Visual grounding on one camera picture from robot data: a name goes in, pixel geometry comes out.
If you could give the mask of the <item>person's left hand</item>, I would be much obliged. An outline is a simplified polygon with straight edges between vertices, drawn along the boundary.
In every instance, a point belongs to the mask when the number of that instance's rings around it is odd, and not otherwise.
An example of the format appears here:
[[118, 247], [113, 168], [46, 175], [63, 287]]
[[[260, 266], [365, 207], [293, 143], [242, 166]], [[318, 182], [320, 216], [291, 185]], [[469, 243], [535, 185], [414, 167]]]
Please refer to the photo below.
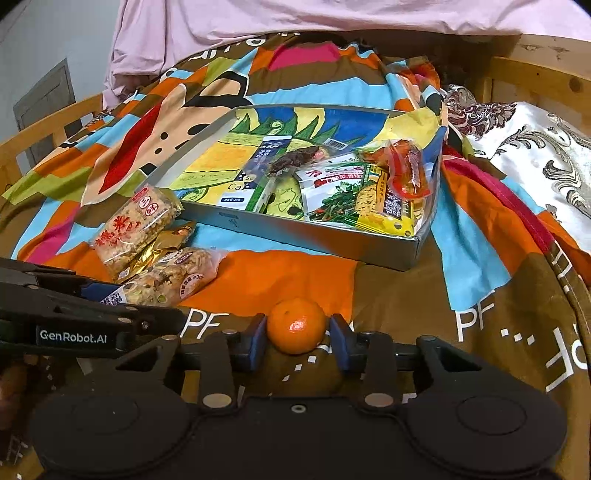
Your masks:
[[27, 383], [27, 366], [13, 363], [1, 372], [0, 429], [8, 430], [14, 422]]

